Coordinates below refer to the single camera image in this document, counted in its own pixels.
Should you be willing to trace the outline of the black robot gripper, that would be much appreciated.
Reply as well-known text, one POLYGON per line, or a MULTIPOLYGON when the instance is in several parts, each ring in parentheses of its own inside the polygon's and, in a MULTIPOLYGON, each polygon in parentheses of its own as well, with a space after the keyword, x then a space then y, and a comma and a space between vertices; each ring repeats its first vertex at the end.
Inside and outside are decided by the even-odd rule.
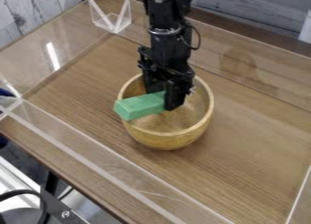
POLYGON ((165 90, 165 108, 174 110, 185 103, 186 96, 194 86, 194 69, 189 58, 194 50, 193 27, 178 29, 149 29, 151 46, 141 46, 139 68, 147 93, 165 90))

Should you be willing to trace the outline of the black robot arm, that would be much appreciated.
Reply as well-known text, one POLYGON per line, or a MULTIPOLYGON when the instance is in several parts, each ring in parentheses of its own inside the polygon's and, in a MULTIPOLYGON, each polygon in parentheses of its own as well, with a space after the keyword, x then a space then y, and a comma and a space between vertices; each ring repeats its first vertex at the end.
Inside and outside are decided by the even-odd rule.
POLYGON ((193 0, 143 0, 149 15, 151 46, 141 46, 139 68, 147 93, 165 92, 165 109, 182 106, 194 88, 195 71, 190 67, 193 33, 201 36, 186 19, 193 0))

